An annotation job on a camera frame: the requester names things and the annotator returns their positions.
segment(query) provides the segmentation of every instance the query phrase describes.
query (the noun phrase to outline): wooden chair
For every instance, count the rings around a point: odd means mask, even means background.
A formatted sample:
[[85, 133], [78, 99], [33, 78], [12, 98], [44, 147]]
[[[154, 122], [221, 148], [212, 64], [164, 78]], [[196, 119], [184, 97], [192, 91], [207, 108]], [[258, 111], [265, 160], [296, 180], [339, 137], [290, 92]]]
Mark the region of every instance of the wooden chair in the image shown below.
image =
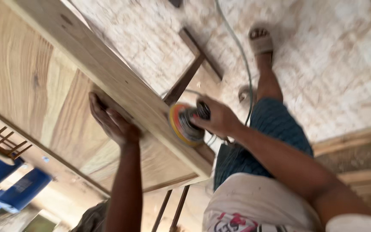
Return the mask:
[[13, 132], [10, 132], [7, 136], [1, 135], [1, 133], [5, 129], [7, 129], [6, 126], [0, 130], [0, 144], [6, 145], [7, 147], [9, 147], [9, 150], [0, 146], [0, 160], [8, 165], [14, 165], [14, 160], [17, 159], [24, 151], [28, 150], [28, 148], [30, 148], [32, 145], [29, 145], [23, 150], [18, 151], [18, 149], [25, 145], [27, 141], [24, 141], [19, 145], [14, 144], [11, 140], [8, 139], [11, 135], [13, 135]]

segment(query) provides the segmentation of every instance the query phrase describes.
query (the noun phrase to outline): wall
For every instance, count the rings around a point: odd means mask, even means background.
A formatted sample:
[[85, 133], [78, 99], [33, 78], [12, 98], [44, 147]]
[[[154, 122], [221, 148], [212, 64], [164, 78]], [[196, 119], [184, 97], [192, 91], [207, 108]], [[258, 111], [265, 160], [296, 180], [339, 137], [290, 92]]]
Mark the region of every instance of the wall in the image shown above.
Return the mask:
[[0, 210], [0, 232], [22, 232], [40, 210], [28, 205], [18, 214], [9, 214]]

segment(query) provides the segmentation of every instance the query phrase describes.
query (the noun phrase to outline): leg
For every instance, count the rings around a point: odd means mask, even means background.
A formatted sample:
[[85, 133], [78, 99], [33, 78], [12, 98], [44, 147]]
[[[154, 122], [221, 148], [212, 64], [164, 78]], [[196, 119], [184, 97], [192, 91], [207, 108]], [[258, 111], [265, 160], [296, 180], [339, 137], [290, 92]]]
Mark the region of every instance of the leg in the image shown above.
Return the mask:
[[[254, 51], [257, 68], [260, 72], [260, 79], [257, 87], [257, 101], [262, 98], [273, 98], [283, 102], [283, 94], [281, 92], [280, 85], [272, 70], [272, 43], [269, 32], [262, 28], [253, 29], [250, 31], [249, 38]], [[269, 42], [271, 45], [269, 48], [271, 50], [266, 50], [265, 53], [262, 52], [264, 50], [261, 50], [261, 48], [257, 48], [257, 46], [264, 44], [264, 40], [270, 40]]]

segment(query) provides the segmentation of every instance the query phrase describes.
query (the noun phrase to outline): hand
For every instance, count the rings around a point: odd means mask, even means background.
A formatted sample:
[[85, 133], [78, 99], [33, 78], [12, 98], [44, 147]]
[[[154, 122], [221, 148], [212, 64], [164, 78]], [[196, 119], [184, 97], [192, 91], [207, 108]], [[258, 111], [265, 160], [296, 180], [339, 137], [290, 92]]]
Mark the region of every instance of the hand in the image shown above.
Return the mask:
[[243, 125], [228, 106], [208, 96], [203, 96], [197, 101], [202, 101], [207, 104], [210, 108], [211, 116], [210, 120], [204, 120], [195, 115], [191, 119], [194, 125], [206, 129], [220, 138], [226, 138], [227, 136], [233, 137], [234, 132]]
[[127, 122], [116, 110], [104, 109], [98, 96], [93, 92], [90, 92], [90, 109], [94, 119], [118, 145], [138, 144], [140, 129]]

